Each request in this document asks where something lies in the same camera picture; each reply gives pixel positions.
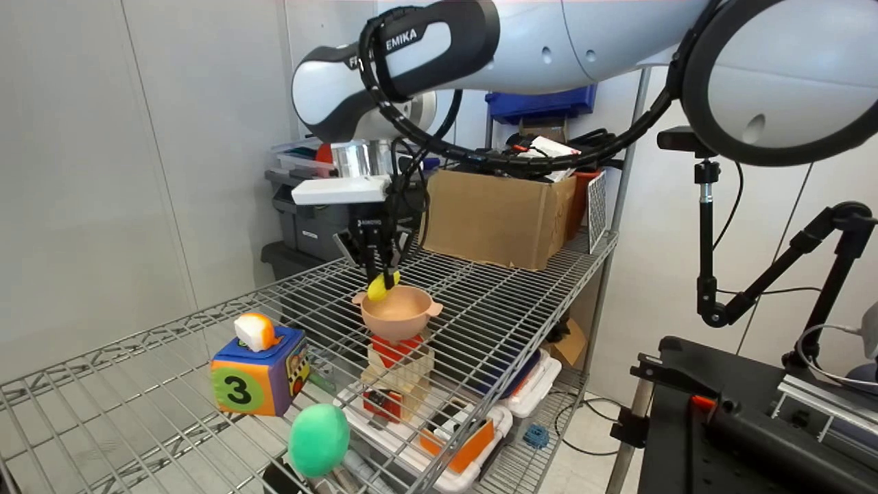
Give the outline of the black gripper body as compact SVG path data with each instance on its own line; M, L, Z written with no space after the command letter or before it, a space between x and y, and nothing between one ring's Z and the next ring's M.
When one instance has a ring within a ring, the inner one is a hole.
M422 178L389 178L382 203L340 203L345 210L338 245L356 265L363 247L375 247L382 267L384 250L392 245L403 262L419 243L429 189Z

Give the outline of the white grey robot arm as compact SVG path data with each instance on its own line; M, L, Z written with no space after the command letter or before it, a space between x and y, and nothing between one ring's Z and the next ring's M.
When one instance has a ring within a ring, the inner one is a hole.
M578 167L636 143L666 108L718 158L791 167L878 132L878 0L389 0L292 75L293 112L327 143L403 136L454 162L517 158L437 138L434 92L557 95L666 60L653 108Z

